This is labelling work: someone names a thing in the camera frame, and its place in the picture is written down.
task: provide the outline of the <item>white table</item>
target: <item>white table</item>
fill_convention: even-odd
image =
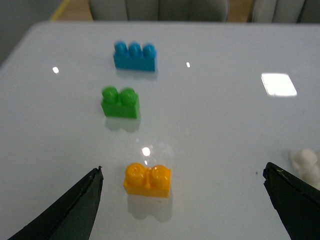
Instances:
[[[158,72],[117,71],[116,40],[153,43]],[[91,240],[289,240],[262,172],[320,150],[319,63],[316,25],[35,26],[0,70],[0,238],[100,165]],[[288,74],[297,96],[268,96],[262,73]],[[134,88],[138,120],[104,116],[108,85]],[[132,162],[171,168],[170,198],[128,197]]]

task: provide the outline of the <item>green toy block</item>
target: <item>green toy block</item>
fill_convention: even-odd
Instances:
[[[114,86],[102,90],[101,106],[106,117],[136,119],[139,114],[139,96],[132,88],[125,88],[120,93]]]

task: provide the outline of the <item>blue toy block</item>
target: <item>blue toy block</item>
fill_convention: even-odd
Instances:
[[[127,48],[123,41],[114,44],[114,64],[117,69],[155,72],[157,69],[157,52],[152,44],[146,44],[141,51],[140,45],[133,42]]]

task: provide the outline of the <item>toy block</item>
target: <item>toy block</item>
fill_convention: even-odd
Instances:
[[[114,44],[114,64],[117,69],[155,72],[157,68],[157,52],[152,44],[146,44],[141,51],[140,45],[133,42],[127,48],[123,41]]]
[[[102,90],[101,106],[106,117],[136,119],[139,114],[139,96],[132,88],[118,93],[114,86]]]
[[[168,198],[171,170],[163,165],[144,167],[132,163],[125,170],[123,187],[127,194]]]

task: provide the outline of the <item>chair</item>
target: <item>chair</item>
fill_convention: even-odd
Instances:
[[[226,22],[229,0],[89,0],[93,20]]]
[[[319,0],[253,0],[248,22],[320,23]]]

